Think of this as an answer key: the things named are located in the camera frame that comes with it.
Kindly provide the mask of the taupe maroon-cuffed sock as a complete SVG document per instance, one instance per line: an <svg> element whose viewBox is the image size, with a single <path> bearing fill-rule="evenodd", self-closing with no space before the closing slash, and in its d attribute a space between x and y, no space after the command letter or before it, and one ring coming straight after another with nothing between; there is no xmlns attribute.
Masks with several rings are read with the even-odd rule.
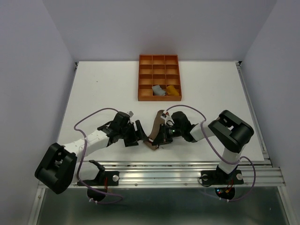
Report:
<svg viewBox="0 0 300 225"><path fill-rule="evenodd" d="M148 136L149 140L143 142L151 150L156 150L157 149L156 145L152 145L151 141L154 141L154 139L157 137L160 125L165 124L165 119L162 118L163 112L164 112L164 110L159 110L157 112L156 117L155 117L154 122L153 122L152 131L151 131L150 135Z"/></svg>

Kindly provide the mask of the grey striped sock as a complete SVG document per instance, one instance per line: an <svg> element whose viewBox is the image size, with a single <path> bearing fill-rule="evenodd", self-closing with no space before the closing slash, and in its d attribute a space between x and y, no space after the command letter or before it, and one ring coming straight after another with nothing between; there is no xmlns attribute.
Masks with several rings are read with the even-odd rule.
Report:
<svg viewBox="0 0 300 225"><path fill-rule="evenodd" d="M165 96L166 91L163 90L160 85L152 86L152 91L154 96Z"/></svg>

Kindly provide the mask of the mustard yellow sock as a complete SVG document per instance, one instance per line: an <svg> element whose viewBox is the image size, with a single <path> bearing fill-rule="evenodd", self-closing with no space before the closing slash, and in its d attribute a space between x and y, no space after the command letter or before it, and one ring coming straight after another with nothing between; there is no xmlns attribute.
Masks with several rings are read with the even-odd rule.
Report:
<svg viewBox="0 0 300 225"><path fill-rule="evenodd" d="M169 85L166 87L168 96L180 96L180 93L176 90L174 85Z"/></svg>

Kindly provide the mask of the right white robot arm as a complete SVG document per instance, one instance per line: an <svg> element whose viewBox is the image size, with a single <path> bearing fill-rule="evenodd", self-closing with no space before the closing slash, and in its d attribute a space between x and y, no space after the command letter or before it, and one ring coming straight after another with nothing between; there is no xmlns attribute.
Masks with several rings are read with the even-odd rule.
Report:
<svg viewBox="0 0 300 225"><path fill-rule="evenodd" d="M171 143L175 137L182 137L189 143L206 139L213 149L209 138L215 136L224 146L222 155L215 151L221 159L217 166L216 179L226 183L233 177L241 152L253 135L253 128L229 110L222 111L208 125L204 122L192 124L182 111L174 112L172 115L167 111L159 111L149 139L155 148Z"/></svg>

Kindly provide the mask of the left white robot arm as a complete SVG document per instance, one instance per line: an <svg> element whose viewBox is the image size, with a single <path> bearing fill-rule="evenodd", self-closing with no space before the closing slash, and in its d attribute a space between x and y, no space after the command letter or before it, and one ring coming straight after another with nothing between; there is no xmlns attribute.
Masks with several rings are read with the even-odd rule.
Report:
<svg viewBox="0 0 300 225"><path fill-rule="evenodd" d="M137 146L141 140L147 141L140 121L131 122L130 118L130 114L117 112L112 121L82 139L64 145L50 145L35 171L35 177L54 193L61 194L71 183L78 181L76 172L85 156L120 139L126 147Z"/></svg>

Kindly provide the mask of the orange compartment tray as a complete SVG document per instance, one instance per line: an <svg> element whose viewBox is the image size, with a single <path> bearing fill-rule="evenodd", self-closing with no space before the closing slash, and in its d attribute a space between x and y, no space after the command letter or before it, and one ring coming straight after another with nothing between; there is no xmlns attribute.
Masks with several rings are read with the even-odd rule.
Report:
<svg viewBox="0 0 300 225"><path fill-rule="evenodd" d="M154 96L152 86L160 85L165 96ZM174 85L180 96L168 96L166 87ZM139 101L181 101L179 59L176 54L141 54L138 67Z"/></svg>

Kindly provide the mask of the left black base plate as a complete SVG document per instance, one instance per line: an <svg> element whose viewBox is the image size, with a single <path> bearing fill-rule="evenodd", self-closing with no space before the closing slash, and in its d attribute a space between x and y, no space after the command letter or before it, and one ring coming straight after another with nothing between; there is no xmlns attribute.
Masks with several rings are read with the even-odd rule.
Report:
<svg viewBox="0 0 300 225"><path fill-rule="evenodd" d="M86 185L91 187L96 186L118 186L119 171L91 171L80 173L80 179Z"/></svg>

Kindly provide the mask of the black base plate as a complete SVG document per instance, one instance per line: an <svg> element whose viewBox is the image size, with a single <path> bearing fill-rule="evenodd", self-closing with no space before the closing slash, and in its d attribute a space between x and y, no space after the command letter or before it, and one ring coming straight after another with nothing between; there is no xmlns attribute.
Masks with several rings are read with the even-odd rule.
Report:
<svg viewBox="0 0 300 225"><path fill-rule="evenodd" d="M233 183L234 185L244 184L241 170L234 170L230 174L223 172L222 170L206 170L201 171L201 175L198 181L205 187L212 185L228 185Z"/></svg>
<svg viewBox="0 0 300 225"><path fill-rule="evenodd" d="M80 173L80 179L86 185L91 187L96 186L118 186L119 171L91 171Z"/></svg>

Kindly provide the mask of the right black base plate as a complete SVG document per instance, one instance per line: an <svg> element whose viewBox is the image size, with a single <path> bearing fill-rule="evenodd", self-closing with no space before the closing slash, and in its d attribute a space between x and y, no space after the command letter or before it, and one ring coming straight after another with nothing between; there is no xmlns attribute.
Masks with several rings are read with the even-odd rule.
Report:
<svg viewBox="0 0 300 225"><path fill-rule="evenodd" d="M230 174L223 172L222 170L206 170L201 171L201 175L198 181L205 187L212 185L228 185L233 183L234 185L244 184L241 170L234 170Z"/></svg>

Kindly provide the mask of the aluminium rail frame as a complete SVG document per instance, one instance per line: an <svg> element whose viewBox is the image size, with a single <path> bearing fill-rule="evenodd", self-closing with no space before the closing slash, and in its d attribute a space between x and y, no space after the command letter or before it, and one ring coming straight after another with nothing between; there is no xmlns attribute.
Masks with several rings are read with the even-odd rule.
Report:
<svg viewBox="0 0 300 225"><path fill-rule="evenodd" d="M214 188L198 183L201 171L214 169L223 152L220 141L188 143L176 138L158 150L145 144L126 148L122 141L89 155L120 181L110 187L123 200L112 205L89 202L85 187L71 185L56 195L40 184L42 202L31 224L41 225L291 225L285 181L274 167L262 140L257 119L237 62L179 63L181 101L139 101L137 61L78 63L64 113L58 143L74 142L111 120L115 111L134 113L147 134L157 111L183 111L192 123L215 119L229 110L250 124L254 136L246 145L239 168L244 184L236 186L236 202L216 197Z"/></svg>

